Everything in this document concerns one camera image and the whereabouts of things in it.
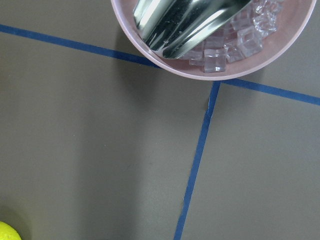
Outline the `yellow lemon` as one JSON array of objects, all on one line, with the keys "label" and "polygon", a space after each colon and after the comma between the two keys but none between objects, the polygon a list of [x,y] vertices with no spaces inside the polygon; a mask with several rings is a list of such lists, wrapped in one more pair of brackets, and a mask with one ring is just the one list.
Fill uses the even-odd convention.
[{"label": "yellow lemon", "polygon": [[21,240],[19,233],[7,223],[0,222],[0,240]]}]

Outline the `metal ice scoop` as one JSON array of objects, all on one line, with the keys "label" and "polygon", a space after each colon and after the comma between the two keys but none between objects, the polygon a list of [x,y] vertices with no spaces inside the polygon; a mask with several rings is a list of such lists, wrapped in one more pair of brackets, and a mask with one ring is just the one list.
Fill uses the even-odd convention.
[{"label": "metal ice scoop", "polygon": [[137,32],[150,50],[178,59],[243,10],[248,0],[139,0]]}]

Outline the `clear ice cube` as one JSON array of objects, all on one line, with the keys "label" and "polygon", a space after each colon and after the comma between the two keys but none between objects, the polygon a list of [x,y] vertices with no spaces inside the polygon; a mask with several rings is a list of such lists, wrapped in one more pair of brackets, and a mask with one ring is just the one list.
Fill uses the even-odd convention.
[{"label": "clear ice cube", "polygon": [[226,50],[220,49],[205,49],[204,50],[204,72],[218,73],[226,70]]},{"label": "clear ice cube", "polygon": [[262,37],[254,26],[241,29],[237,32],[236,45],[245,58],[251,57],[263,49]]}]

